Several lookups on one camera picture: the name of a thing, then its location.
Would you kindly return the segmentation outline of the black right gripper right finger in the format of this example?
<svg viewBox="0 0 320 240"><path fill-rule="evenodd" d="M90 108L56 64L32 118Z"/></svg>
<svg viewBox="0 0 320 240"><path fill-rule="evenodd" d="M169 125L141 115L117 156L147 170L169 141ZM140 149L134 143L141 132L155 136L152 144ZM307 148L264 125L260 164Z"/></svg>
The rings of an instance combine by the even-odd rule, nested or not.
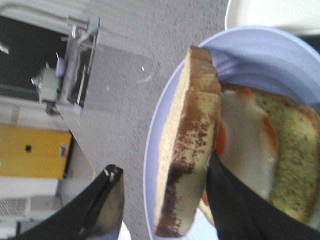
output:
<svg viewBox="0 0 320 240"><path fill-rule="evenodd" d="M209 207L220 240L318 240L320 233L248 188L213 152L206 180Z"/></svg>

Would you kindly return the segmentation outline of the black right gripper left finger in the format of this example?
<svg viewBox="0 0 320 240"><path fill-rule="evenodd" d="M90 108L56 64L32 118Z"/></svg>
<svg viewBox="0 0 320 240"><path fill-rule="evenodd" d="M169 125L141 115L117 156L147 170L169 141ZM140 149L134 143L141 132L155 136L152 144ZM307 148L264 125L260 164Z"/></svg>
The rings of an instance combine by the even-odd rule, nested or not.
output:
<svg viewBox="0 0 320 240"><path fill-rule="evenodd" d="M124 171L110 164L78 196L16 240L116 240L125 203Z"/></svg>

